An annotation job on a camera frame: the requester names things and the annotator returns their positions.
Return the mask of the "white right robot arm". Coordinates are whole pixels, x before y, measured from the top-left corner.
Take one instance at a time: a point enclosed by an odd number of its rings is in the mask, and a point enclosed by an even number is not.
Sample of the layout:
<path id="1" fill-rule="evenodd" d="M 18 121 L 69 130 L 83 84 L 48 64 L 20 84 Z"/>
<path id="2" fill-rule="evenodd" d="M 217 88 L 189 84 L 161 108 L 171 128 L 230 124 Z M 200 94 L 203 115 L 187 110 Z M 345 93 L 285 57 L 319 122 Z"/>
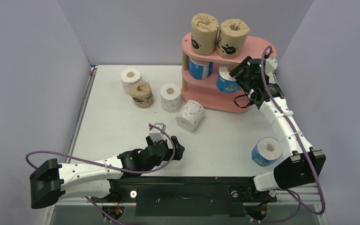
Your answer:
<path id="1" fill-rule="evenodd" d="M 316 150 L 297 127 L 279 85 L 269 82 L 267 69 L 274 61 L 273 57 L 262 60 L 247 56 L 230 72 L 250 104 L 266 116 L 283 150 L 281 163 L 273 171 L 255 176 L 254 182 L 246 186 L 246 195 L 251 200 L 258 200 L 264 191 L 315 182 L 326 160 L 324 152 Z"/>

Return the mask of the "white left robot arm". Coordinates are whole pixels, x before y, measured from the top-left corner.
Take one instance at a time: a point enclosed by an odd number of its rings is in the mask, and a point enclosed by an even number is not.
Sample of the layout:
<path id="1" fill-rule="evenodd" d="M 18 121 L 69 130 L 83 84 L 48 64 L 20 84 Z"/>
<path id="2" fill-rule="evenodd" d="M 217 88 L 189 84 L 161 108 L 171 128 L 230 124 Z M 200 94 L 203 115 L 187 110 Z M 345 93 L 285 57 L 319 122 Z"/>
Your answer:
<path id="1" fill-rule="evenodd" d="M 160 169 L 163 161 L 181 160 L 185 147 L 176 136 L 169 141 L 153 141 L 146 137 L 145 149 L 125 151 L 99 161 L 59 163 L 52 158 L 37 167 L 30 175 L 31 208 L 42 209 L 61 199 L 97 197 L 114 202 L 120 198 L 117 180 L 139 177 Z"/>

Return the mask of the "brown paper roll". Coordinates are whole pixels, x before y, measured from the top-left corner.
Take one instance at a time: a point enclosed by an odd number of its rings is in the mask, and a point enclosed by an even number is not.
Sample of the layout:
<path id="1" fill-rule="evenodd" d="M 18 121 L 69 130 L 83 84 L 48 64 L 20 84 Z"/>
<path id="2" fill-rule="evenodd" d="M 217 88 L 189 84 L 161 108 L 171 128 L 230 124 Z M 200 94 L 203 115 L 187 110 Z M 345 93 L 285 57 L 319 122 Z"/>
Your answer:
<path id="1" fill-rule="evenodd" d="M 228 19 L 222 22 L 216 43 L 218 55 L 225 59 L 239 56 L 249 32 L 249 26 L 241 19 Z"/>

